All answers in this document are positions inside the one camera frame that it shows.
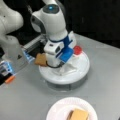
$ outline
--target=gray table surface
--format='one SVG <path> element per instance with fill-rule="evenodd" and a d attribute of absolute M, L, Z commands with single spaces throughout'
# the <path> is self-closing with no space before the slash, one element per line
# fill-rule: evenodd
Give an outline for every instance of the gray table surface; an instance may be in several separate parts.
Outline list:
<path fill-rule="evenodd" d="M 50 89 L 32 62 L 9 85 L 0 87 L 0 120 L 46 120 L 50 107 L 65 97 L 79 97 L 96 110 L 99 120 L 120 117 L 120 49 L 76 35 L 88 55 L 88 79 L 78 89 Z"/>

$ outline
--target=plate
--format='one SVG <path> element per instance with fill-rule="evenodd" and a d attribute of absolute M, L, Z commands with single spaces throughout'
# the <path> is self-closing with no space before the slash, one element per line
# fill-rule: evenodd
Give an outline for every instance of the plate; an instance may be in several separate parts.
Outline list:
<path fill-rule="evenodd" d="M 75 108 L 87 111 L 88 120 L 98 120 L 94 108 L 85 100 L 75 97 L 64 98 L 56 102 L 49 110 L 46 120 L 67 120 L 69 113 Z"/>
<path fill-rule="evenodd" d="M 80 80 L 83 80 L 83 78 L 87 75 L 89 68 L 90 68 L 90 61 L 88 56 L 82 52 L 79 56 L 71 58 L 69 60 L 69 63 L 73 63 L 74 66 L 73 71 L 71 70 L 71 67 L 65 67 L 64 69 L 67 70 L 68 72 L 64 72 L 63 75 L 59 74 L 59 70 L 57 71 L 56 69 L 52 69 L 50 67 L 41 67 L 39 66 L 39 71 L 42 77 L 56 85 L 68 85 L 68 84 L 73 84 L 76 83 Z"/>

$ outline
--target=bread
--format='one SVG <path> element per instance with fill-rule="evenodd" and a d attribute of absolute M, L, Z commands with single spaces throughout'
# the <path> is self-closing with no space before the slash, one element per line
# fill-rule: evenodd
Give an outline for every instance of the bread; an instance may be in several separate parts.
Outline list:
<path fill-rule="evenodd" d="M 75 109 L 71 112 L 67 118 L 67 120 L 87 120 L 88 119 L 88 112 L 83 111 L 83 110 L 79 110 L 79 109 Z"/>
<path fill-rule="evenodd" d="M 35 59 L 35 64 L 47 67 L 45 53 L 43 53 L 43 54 L 38 53 L 37 54 L 36 59 Z"/>

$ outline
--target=white round base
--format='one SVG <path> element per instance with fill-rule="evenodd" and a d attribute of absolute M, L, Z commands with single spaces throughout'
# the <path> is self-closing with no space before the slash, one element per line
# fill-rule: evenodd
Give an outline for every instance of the white round base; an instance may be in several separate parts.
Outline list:
<path fill-rule="evenodd" d="M 74 63 L 74 66 L 77 68 L 76 71 L 71 72 L 65 75 L 58 75 L 53 72 L 53 68 L 50 67 L 39 67 L 39 71 L 42 77 L 49 83 L 57 85 L 68 85 L 83 79 L 90 68 L 90 62 L 87 55 L 82 52 L 77 56 L 77 61 Z"/>

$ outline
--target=white robot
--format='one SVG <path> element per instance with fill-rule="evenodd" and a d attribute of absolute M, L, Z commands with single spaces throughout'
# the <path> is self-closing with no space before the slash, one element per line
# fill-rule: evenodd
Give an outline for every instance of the white robot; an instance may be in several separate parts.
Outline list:
<path fill-rule="evenodd" d="M 64 14 L 58 2 L 43 2 L 46 6 L 34 12 L 31 17 L 33 28 L 46 34 L 48 40 L 44 47 L 48 67 L 40 67 L 40 73 L 52 84 L 76 83 L 88 73 L 89 59 L 84 52 L 75 54 L 76 38 L 73 32 L 68 34 Z"/>
<path fill-rule="evenodd" d="M 11 63 L 15 73 L 27 65 L 27 59 L 17 38 L 7 34 L 22 26 L 22 16 L 0 0 L 0 46 L 5 53 L 3 60 Z"/>

